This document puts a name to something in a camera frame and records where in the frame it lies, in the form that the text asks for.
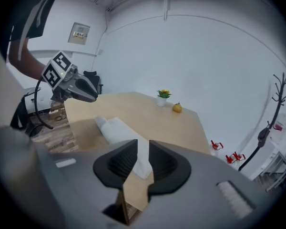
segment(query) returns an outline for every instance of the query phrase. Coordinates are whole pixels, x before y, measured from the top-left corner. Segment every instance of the gray surface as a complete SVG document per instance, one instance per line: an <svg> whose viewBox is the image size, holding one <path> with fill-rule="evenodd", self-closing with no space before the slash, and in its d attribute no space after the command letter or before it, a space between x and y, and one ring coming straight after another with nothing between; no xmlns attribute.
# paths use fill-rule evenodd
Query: gray surface
<svg viewBox="0 0 286 229"><path fill-rule="evenodd" d="M99 209L87 202L86 196L93 195L94 191L85 189L86 193L79 194L70 181L69 176L65 176L55 165L52 156L49 154L45 145L35 144L39 158L41 160L41 169L45 175L46 181L55 196L58 204L65 215L65 228L82 229L82 228L125 228L124 225L115 222L106 215L102 214Z"/></svg>
<svg viewBox="0 0 286 229"><path fill-rule="evenodd" d="M167 144L186 157L192 166L188 181L175 193L153 196L134 228L229 228L239 219L222 195L217 183L231 181L256 207L266 193L220 159Z"/></svg>
<svg viewBox="0 0 286 229"><path fill-rule="evenodd" d="M53 155L54 160L74 158L76 163L59 170L73 184L76 192L86 200L86 202L98 209L100 212L109 205L115 204L119 190L105 187L94 174L93 164L95 160L114 148L101 150L102 152L84 151L74 153L62 153Z"/></svg>
<svg viewBox="0 0 286 229"><path fill-rule="evenodd" d="M0 178L17 205L39 223L69 229L126 228L102 214L104 208L116 201L119 191L103 186L92 170L97 157L125 143L96 151L51 155L45 145L33 144L25 134L3 128ZM265 192L223 161L181 147L165 146L190 161L191 175L176 192L153 196L132 228L248 228L270 207L272 201ZM55 160L69 157L75 158L76 164L56 167ZM236 218L216 186L226 180L256 207L242 220Z"/></svg>

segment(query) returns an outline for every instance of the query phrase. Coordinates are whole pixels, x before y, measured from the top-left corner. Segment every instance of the white tissue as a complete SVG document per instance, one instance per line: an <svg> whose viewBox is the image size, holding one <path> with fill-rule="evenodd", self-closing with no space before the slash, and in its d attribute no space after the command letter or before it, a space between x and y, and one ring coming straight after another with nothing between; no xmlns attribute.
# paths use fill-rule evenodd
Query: white tissue
<svg viewBox="0 0 286 229"><path fill-rule="evenodd" d="M138 177L146 179L153 170L148 161L149 142L132 130L118 117L106 120L103 116L98 116L95 118L95 122L109 144L132 139L138 140L138 157L137 162L133 167L133 171Z"/></svg>

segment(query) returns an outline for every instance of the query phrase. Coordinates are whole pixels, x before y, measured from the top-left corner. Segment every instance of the black chair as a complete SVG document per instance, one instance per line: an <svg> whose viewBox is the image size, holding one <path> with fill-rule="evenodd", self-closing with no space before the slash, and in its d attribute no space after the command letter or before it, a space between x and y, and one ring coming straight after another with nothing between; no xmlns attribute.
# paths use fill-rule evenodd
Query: black chair
<svg viewBox="0 0 286 229"><path fill-rule="evenodd" d="M91 81L91 83L94 85L95 89L97 90L97 93L102 94L103 84L99 84L100 77L96 75L96 71L93 71L93 72L84 71L84 76L86 76Z"/></svg>

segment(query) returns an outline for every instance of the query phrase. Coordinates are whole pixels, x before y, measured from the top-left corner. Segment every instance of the person's arm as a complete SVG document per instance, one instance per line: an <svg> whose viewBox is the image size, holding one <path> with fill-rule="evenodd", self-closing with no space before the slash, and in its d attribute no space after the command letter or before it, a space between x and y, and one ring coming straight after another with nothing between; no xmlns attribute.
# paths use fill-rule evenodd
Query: person's arm
<svg viewBox="0 0 286 229"><path fill-rule="evenodd" d="M21 51L21 60L18 60L18 49L20 40L10 42L9 61L17 70L26 76L39 80L45 67L28 50L28 40L26 38Z"/></svg>

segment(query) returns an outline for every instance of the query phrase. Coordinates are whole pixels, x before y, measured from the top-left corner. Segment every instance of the floor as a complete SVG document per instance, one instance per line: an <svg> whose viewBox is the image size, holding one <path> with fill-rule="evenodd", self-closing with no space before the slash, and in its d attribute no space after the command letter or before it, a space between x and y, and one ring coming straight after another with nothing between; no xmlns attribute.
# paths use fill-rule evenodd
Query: floor
<svg viewBox="0 0 286 229"><path fill-rule="evenodd" d="M54 119L49 120L48 115L44 114L41 118L44 122L53 126L54 129L50 130L43 127L36 136L32 137L34 142L43 143L48 146L50 153L73 152L79 149L67 117L63 117L60 121L55 121ZM31 117L31 120L33 123L39 123L39 120L35 116Z"/></svg>

